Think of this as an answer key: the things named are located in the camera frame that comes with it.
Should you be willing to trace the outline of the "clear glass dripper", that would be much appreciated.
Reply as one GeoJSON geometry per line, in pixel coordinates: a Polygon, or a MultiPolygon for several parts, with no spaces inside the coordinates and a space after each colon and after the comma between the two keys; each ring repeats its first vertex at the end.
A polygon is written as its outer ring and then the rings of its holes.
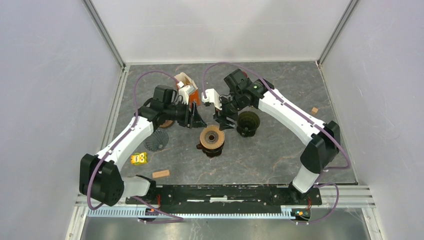
{"type": "Polygon", "coordinates": [[[225,143],[225,133],[218,125],[208,125],[200,133],[199,140],[207,149],[216,149],[225,143]]]}

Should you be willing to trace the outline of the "brown glass dripper cup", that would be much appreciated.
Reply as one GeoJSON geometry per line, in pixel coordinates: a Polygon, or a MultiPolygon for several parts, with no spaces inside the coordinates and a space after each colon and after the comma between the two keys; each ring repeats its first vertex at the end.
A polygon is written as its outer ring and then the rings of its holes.
{"type": "Polygon", "coordinates": [[[222,144],[220,147],[215,148],[215,149],[208,149],[205,146],[203,146],[201,143],[199,143],[199,144],[196,145],[196,148],[198,150],[201,150],[207,157],[214,158],[214,157],[218,157],[222,154],[224,144],[222,144]]]}

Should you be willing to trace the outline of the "orange coffee filter box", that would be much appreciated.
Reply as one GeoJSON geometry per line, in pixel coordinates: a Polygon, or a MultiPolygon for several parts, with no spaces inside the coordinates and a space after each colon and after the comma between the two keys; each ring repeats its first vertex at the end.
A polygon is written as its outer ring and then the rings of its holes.
{"type": "Polygon", "coordinates": [[[181,102],[186,105],[196,103],[197,106],[201,105],[199,89],[194,82],[186,73],[181,72],[174,76],[177,80],[176,88],[177,93],[181,96],[181,102]]]}

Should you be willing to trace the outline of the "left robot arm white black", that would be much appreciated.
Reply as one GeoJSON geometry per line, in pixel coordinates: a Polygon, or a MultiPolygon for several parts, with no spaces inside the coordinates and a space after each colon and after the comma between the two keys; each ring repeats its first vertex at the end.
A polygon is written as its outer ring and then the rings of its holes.
{"type": "Polygon", "coordinates": [[[186,128],[204,128],[206,123],[197,111],[197,104],[189,102],[193,86],[175,90],[158,85],[140,106],[126,128],[104,149],[80,161],[79,192],[108,206],[121,198],[139,197],[145,204],[153,203],[157,190],[151,179],[143,176],[122,177],[121,169],[136,148],[166,121],[175,121],[186,128]]]}

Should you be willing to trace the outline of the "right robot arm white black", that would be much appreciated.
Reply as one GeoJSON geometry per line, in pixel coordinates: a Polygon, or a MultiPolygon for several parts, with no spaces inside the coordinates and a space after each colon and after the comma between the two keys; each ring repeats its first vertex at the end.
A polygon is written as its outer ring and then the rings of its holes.
{"type": "Polygon", "coordinates": [[[302,204],[309,198],[309,191],[317,183],[325,167],[340,152],[339,125],[319,120],[283,97],[268,81],[259,77],[252,81],[241,69],[224,78],[229,88],[227,97],[210,88],[202,92],[201,100],[213,104],[215,120],[223,129],[231,128],[231,120],[241,117],[240,111],[247,106],[256,108],[276,119],[291,130],[305,145],[300,156],[301,167],[289,184],[289,199],[302,204]]]}

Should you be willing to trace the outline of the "green glass dripper cup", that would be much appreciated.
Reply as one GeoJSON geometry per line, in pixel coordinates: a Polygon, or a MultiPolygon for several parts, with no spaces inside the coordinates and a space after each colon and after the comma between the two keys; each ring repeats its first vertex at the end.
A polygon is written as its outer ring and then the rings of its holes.
{"type": "Polygon", "coordinates": [[[253,137],[260,126],[260,118],[253,111],[243,111],[238,115],[236,131],[244,138],[253,137]]]}

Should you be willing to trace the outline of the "grey ribbed dripper cone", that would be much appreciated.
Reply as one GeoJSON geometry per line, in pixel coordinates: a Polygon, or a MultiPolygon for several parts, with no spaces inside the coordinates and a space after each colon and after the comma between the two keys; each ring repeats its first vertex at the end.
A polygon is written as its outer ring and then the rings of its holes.
{"type": "Polygon", "coordinates": [[[144,146],[151,152],[163,150],[169,143],[169,135],[162,129],[157,129],[144,141],[144,146]]]}

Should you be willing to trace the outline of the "flat wooden block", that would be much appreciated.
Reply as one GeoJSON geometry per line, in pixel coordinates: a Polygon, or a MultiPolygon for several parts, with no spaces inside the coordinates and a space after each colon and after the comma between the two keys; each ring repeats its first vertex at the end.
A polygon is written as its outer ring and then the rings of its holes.
{"type": "Polygon", "coordinates": [[[166,169],[166,170],[153,172],[152,178],[153,179],[165,178],[165,177],[169,177],[170,175],[171,175],[170,171],[168,169],[166,169]]]}

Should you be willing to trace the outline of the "yellow green toy figure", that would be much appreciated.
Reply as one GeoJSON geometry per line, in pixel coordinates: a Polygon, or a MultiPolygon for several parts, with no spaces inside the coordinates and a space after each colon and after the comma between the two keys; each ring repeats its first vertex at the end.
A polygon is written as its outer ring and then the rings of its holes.
{"type": "Polygon", "coordinates": [[[138,166],[148,163],[148,157],[146,152],[134,153],[130,156],[130,163],[138,166]]]}

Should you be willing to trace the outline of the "small wooden cube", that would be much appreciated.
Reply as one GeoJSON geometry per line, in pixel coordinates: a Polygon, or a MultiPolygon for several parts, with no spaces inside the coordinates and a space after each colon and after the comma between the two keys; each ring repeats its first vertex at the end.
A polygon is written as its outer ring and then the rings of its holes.
{"type": "Polygon", "coordinates": [[[314,115],[316,115],[317,113],[318,113],[318,111],[319,111],[319,109],[318,108],[316,108],[316,107],[313,107],[312,109],[311,109],[311,114],[314,116],[314,115]]]}

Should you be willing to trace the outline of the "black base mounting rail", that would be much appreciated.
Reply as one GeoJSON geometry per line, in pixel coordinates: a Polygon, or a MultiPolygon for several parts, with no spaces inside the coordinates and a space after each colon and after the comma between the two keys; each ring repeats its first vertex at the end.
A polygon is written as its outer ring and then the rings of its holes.
{"type": "Polygon", "coordinates": [[[169,214],[277,214],[282,206],[320,206],[318,188],[296,193],[278,184],[206,184],[152,187],[142,200],[169,214]]]}

